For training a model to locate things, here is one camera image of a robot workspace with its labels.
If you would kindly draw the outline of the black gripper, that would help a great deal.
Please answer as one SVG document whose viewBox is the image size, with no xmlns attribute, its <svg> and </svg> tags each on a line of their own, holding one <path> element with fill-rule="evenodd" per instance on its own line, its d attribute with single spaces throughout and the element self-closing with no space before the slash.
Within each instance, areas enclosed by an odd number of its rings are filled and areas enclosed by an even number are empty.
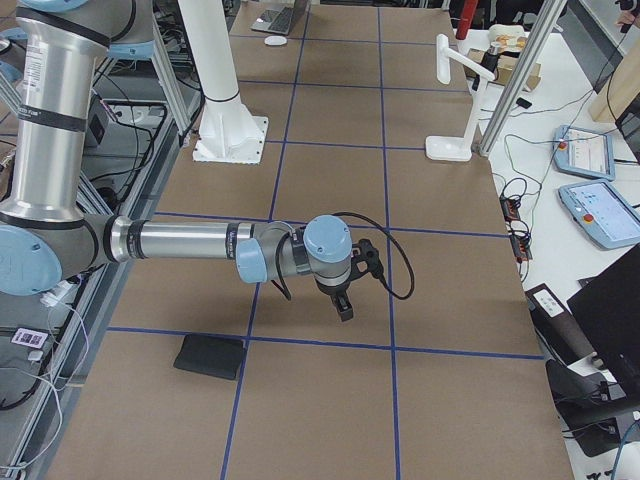
<svg viewBox="0 0 640 480">
<path fill-rule="evenodd" d="M 328 295 L 336 308 L 341 321 L 349 321 L 354 317 L 353 307 L 347 290 L 353 281 L 359 280 L 366 274 L 374 279 L 383 280 L 383 265 L 379 250 L 369 239 L 361 239 L 352 245 L 346 276 L 342 275 L 332 284 L 316 279 L 319 290 Z"/>
</svg>

